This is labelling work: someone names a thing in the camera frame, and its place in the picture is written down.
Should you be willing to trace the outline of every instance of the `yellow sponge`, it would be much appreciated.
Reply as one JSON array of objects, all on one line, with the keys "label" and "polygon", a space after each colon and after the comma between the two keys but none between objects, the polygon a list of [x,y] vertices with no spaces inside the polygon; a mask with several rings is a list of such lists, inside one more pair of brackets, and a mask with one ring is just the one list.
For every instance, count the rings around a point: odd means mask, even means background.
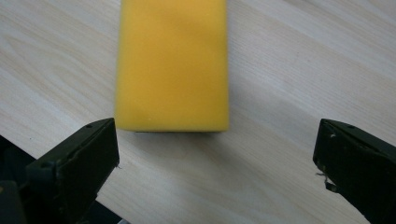
[{"label": "yellow sponge", "polygon": [[122,0],[117,127],[226,131],[226,21],[225,0]]}]

